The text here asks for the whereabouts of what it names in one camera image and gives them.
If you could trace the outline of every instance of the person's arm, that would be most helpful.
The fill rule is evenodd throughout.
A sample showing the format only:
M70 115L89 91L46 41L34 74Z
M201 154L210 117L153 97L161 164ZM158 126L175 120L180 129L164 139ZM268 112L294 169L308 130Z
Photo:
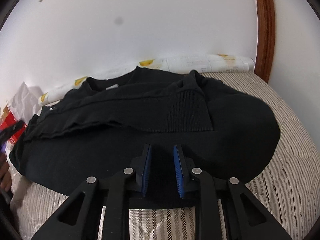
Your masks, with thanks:
M6 156L0 152L0 188L8 192L11 189L11 175L9 173L9 164L6 162Z

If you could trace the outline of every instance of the silver screw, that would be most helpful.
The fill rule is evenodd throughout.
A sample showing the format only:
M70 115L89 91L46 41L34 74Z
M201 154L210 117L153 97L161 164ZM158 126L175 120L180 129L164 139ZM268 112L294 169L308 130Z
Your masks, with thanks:
M88 177L87 178L87 183L89 183L89 184L92 184L92 183L94 183L96 181L96 178L95 177Z
M123 170L123 172L124 172L124 174L131 174L131 173L133 173L133 169L132 168L125 168Z
M201 170L200 168L193 168L193 169L192 169L192 172L193 172L194 174L201 174L202 170Z
M231 184L238 184L239 183L239 179L237 179L235 177L230 178L229 181Z

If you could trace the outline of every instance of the wall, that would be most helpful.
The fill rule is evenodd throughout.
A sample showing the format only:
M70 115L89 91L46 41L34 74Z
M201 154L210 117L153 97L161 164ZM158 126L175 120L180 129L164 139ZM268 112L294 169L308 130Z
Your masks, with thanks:
M320 150L320 21L306 0L274 0L276 47L269 85Z
M20 0L0 31L0 106L106 67L186 54L255 59L255 0Z

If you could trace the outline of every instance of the black sweatshirt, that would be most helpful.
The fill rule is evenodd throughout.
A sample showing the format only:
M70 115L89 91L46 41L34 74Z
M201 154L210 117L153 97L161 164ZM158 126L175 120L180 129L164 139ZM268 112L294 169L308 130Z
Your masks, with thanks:
M267 166L279 138L273 112L260 99L196 71L137 67L112 80L87 78L51 110L44 107L10 160L28 179L69 195L89 176L103 179L129 167L152 144L147 199L155 205L144 208L173 208L184 205L175 144L212 176L246 183Z

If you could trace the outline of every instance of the striped fabric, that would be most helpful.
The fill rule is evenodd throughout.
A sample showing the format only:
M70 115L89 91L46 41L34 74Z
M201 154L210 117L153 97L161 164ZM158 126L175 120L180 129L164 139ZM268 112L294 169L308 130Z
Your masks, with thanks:
M320 215L320 158L308 132L287 104L253 73L205 73L266 102L278 121L281 137L265 170L247 183L250 191L281 223L293 240L310 231ZM11 167L11 208L20 234L29 240L66 196L28 181ZM221 202L220 221L226 239ZM102 209L99 238L105 215ZM130 210L131 240L194 240L195 208Z

